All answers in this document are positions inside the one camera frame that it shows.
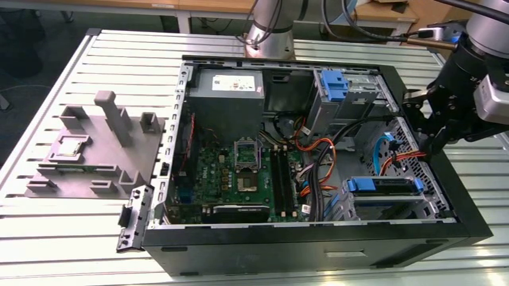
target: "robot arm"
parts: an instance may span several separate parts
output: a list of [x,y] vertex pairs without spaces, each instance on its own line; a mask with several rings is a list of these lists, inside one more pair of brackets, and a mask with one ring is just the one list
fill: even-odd
[[[484,0],[482,5],[509,14],[505,0]],[[473,142],[509,130],[508,68],[509,25],[474,14],[437,79],[425,91],[405,95],[403,109],[428,154],[460,139]]]
[[[347,0],[353,11],[357,0]],[[289,59],[294,56],[294,21],[322,21],[319,0],[255,0],[252,26],[244,40],[246,55],[251,58]],[[337,1],[327,2],[327,18],[342,14]]]
[[[509,130],[509,0],[484,0],[482,5],[464,0],[436,1],[476,14],[466,27],[462,22],[464,27],[456,28],[462,30],[457,45],[395,37],[413,45],[453,49],[428,89],[409,91],[402,103],[411,128],[419,134],[421,151],[428,154],[438,153],[445,144],[460,139],[473,142]],[[357,0],[255,0],[254,23],[243,39],[246,55],[291,58],[293,22],[335,19],[343,11],[351,11],[355,4]],[[347,20],[365,35],[378,40],[382,38],[355,27],[351,19]],[[432,107],[429,117],[421,112],[426,100]]]

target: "wooden desk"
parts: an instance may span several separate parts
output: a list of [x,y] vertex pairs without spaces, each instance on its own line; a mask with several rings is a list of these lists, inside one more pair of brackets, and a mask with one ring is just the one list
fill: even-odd
[[[187,31],[187,27],[190,27],[188,20],[184,20],[184,17],[244,19],[254,1],[255,0],[180,0],[178,11],[180,32]],[[407,7],[405,13],[401,14],[391,10],[390,4],[378,2],[370,2],[358,6],[357,17],[357,24],[361,27],[393,29],[393,36],[406,33],[411,24],[419,20],[419,17],[410,7]],[[399,45],[399,43],[389,42],[387,45]]]
[[178,9],[180,0],[17,0],[20,4],[31,5],[33,3],[41,4],[60,4],[60,5],[94,5],[104,7],[119,8],[170,8]]
[[[252,3],[254,0],[0,0],[0,7],[175,16],[180,33],[191,33],[191,17],[246,19]],[[393,29],[393,35],[406,33],[418,16],[410,8],[401,14],[390,7],[377,2],[358,6],[358,25]]]
[[[223,13],[247,14],[255,0],[180,0],[179,9],[191,11],[215,11]],[[370,2],[357,7],[359,20],[366,21],[391,21],[414,23],[419,17],[407,7],[401,14],[391,10],[390,4]]]

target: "aluminum extrusion table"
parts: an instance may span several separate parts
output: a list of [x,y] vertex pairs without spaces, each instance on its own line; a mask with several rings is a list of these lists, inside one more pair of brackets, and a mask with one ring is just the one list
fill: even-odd
[[[116,254],[122,200],[29,199],[28,176],[47,155],[64,104],[86,105],[98,90],[136,116],[174,104],[183,54],[243,56],[230,36],[103,30],[87,35],[0,170],[0,284],[81,285],[194,282],[194,285],[506,285],[509,272],[509,154],[505,138],[446,147],[446,154],[494,237],[448,250],[403,269],[170,277],[147,253]],[[441,58],[425,49],[295,41],[297,60],[395,66],[409,88],[425,88]]]

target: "blue plastic tab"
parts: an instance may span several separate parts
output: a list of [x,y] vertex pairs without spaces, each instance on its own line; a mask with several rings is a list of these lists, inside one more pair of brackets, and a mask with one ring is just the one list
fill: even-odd
[[325,207],[323,217],[326,217],[329,215],[329,213],[331,212],[331,210],[333,210],[333,208],[334,208],[334,206],[335,206],[338,201],[339,201],[339,194],[335,193],[335,196],[329,201],[327,206]]
[[322,70],[322,85],[327,91],[327,98],[333,102],[342,102],[349,93],[349,81],[338,70]]
[[347,184],[349,184],[349,191],[350,192],[355,192],[357,191],[357,187],[355,187],[355,184],[353,183],[353,181],[347,180]]
[[375,191],[377,187],[374,186],[374,182],[371,178],[353,178],[351,179],[355,186],[357,191]]
[[414,179],[414,185],[417,187],[418,193],[421,194],[423,192],[423,183],[419,178]]

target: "metal bracket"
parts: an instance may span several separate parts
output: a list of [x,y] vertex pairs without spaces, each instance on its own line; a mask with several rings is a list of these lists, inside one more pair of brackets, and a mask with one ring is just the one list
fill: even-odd
[[142,241],[148,221],[148,211],[151,210],[152,196],[154,187],[150,185],[140,186],[132,190],[128,203],[123,205],[119,217],[122,231],[118,253],[144,251]]

